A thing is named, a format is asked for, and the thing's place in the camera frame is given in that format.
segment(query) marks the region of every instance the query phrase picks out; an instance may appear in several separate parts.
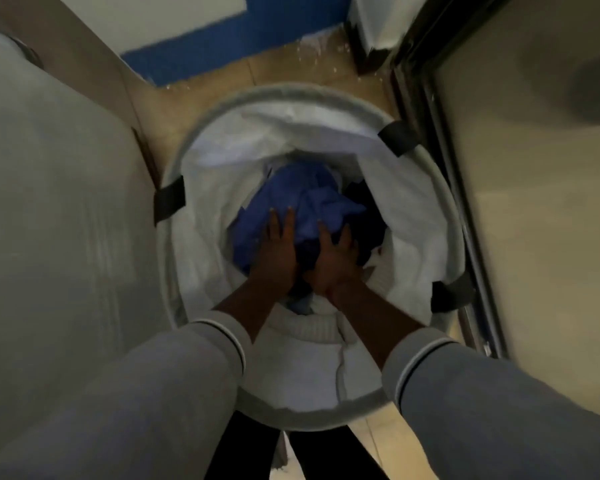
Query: sleeve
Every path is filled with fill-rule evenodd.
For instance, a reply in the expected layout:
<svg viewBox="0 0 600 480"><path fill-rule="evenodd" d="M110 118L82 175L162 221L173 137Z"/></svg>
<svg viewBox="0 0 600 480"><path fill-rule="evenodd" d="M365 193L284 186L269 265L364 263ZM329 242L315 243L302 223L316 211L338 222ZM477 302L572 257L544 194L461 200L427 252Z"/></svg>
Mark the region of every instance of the sleeve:
<svg viewBox="0 0 600 480"><path fill-rule="evenodd" d="M398 344L383 385L440 479L600 478L600 416L442 332Z"/></svg>
<svg viewBox="0 0 600 480"><path fill-rule="evenodd" d="M250 346L221 312L154 337L8 445L0 479L204 478Z"/></svg>

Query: black strap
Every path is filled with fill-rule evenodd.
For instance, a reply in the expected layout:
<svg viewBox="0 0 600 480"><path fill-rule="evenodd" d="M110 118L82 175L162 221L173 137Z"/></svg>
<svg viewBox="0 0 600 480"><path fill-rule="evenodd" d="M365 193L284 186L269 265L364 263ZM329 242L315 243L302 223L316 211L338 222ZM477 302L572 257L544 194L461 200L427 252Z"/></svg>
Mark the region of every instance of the black strap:
<svg viewBox="0 0 600 480"><path fill-rule="evenodd" d="M187 203L184 193L184 178L157 190L153 196L153 224L168 219Z"/></svg>
<svg viewBox="0 0 600 480"><path fill-rule="evenodd" d="M448 285L442 281L433 283L431 295L432 313L448 313L469 305L475 297L475 289L468 271L465 271L453 283Z"/></svg>
<svg viewBox="0 0 600 480"><path fill-rule="evenodd" d="M378 137L397 157L409 153L420 144L415 131L406 121L394 121L388 124L378 133Z"/></svg>

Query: person's right hand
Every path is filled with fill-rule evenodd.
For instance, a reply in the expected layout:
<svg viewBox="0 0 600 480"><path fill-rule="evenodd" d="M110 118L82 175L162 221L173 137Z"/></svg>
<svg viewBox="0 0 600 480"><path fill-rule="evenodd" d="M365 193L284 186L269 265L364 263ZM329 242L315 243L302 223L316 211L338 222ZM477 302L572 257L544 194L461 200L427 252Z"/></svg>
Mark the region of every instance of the person's right hand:
<svg viewBox="0 0 600 480"><path fill-rule="evenodd" d="M329 291L336 286L350 281L360 281L362 268L356 266L358 247L352 241L349 225L344 226L337 246L332 243L331 234L323 222L318 222L318 229L320 229L320 256L315 263L315 268L305 272L303 278L316 294L329 298Z"/></svg>

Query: person's left hand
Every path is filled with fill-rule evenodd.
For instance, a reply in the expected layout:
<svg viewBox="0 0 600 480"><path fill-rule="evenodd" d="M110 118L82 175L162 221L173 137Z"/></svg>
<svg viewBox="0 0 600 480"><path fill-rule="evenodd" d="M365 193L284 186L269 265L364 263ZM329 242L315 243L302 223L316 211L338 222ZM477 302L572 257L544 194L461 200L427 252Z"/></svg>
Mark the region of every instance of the person's left hand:
<svg viewBox="0 0 600 480"><path fill-rule="evenodd" d="M289 208L280 231L278 213L271 209L269 225L264 230L256 262L251 266L249 279L270 288L276 299L284 297L296 282L295 226L296 213Z"/></svg>

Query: blue baseboard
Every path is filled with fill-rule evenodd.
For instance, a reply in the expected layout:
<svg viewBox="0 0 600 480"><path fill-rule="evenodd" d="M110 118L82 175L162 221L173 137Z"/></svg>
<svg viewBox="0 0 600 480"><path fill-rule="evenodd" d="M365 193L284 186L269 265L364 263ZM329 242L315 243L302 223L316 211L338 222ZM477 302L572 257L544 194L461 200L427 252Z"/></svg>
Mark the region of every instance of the blue baseboard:
<svg viewBox="0 0 600 480"><path fill-rule="evenodd" d="M164 86L343 23L351 0L246 0L247 11L122 55Z"/></svg>

